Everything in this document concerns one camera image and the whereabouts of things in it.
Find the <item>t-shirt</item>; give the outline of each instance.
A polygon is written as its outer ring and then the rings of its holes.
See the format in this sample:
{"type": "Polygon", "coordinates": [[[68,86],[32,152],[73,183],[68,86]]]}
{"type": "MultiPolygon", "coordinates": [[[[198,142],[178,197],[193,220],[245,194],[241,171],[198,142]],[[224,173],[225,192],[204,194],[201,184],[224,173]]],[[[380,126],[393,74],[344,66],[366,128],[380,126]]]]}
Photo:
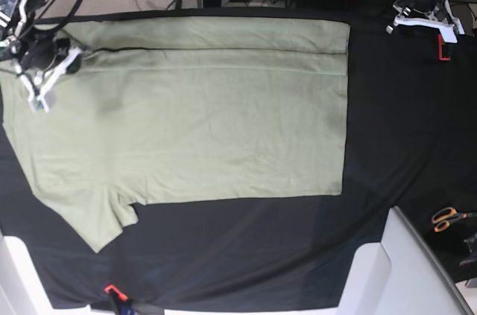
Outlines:
{"type": "MultiPolygon", "coordinates": [[[[0,74],[32,191],[99,252],[131,206],[341,193],[349,26],[186,17],[68,26],[92,49],[50,113],[0,74]]],[[[2,68],[9,68],[7,63],[2,68]]]]}

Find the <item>t-shirt sleeve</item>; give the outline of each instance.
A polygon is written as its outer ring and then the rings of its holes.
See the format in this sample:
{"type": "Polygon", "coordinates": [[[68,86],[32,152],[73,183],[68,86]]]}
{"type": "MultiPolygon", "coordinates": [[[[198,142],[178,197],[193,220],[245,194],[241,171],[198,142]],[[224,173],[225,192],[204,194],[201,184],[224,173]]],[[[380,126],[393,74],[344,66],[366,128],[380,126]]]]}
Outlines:
{"type": "Polygon", "coordinates": [[[139,220],[134,208],[121,204],[119,196],[106,187],[79,191],[43,192],[37,198],[56,211],[96,252],[114,241],[123,227],[139,220]]]}

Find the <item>orange clip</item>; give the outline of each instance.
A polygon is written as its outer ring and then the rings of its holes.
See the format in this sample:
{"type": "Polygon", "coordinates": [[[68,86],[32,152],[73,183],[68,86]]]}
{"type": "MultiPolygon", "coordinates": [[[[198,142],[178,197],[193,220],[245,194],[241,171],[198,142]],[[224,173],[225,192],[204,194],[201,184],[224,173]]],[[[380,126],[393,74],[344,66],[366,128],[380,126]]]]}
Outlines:
{"type": "Polygon", "coordinates": [[[439,60],[450,60],[450,46],[447,45],[440,34],[438,35],[437,40],[439,42],[439,60]]]}
{"type": "Polygon", "coordinates": [[[111,290],[114,291],[116,294],[118,294],[120,300],[122,300],[123,302],[126,302],[127,299],[129,299],[126,294],[122,293],[117,287],[115,287],[112,284],[104,288],[104,291],[108,294],[110,293],[111,290]]]}

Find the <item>black cloth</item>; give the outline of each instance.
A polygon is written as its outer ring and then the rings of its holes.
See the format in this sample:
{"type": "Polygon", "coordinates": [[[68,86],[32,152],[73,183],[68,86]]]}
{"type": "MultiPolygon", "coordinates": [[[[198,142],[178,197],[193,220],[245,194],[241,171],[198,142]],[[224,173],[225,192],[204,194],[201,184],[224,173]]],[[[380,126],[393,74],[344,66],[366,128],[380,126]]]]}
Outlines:
{"type": "MultiPolygon", "coordinates": [[[[95,255],[32,196],[2,130],[0,229],[27,244],[54,307],[105,301],[109,283],[132,299],[167,309],[335,307],[354,252],[381,239],[388,209],[396,204],[454,280],[477,276],[477,267],[457,266],[463,251],[449,246],[450,238],[461,245],[477,225],[434,235],[430,224],[441,206],[477,210],[477,43],[472,37],[461,38],[453,60],[443,63],[437,60],[433,31],[389,36],[381,19],[264,8],[181,13],[351,24],[343,194],[136,206],[139,223],[95,255]]],[[[87,19],[152,16],[158,13],[87,19]]]]}

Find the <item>scissors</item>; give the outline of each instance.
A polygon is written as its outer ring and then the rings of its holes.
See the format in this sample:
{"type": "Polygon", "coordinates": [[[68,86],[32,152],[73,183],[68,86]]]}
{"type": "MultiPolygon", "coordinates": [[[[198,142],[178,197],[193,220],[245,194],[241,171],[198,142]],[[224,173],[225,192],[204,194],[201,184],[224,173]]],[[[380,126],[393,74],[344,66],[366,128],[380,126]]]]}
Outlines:
{"type": "Polygon", "coordinates": [[[454,207],[441,209],[432,218],[434,232],[442,232],[448,229],[452,224],[463,220],[464,218],[477,217],[477,212],[461,213],[454,207]]]}

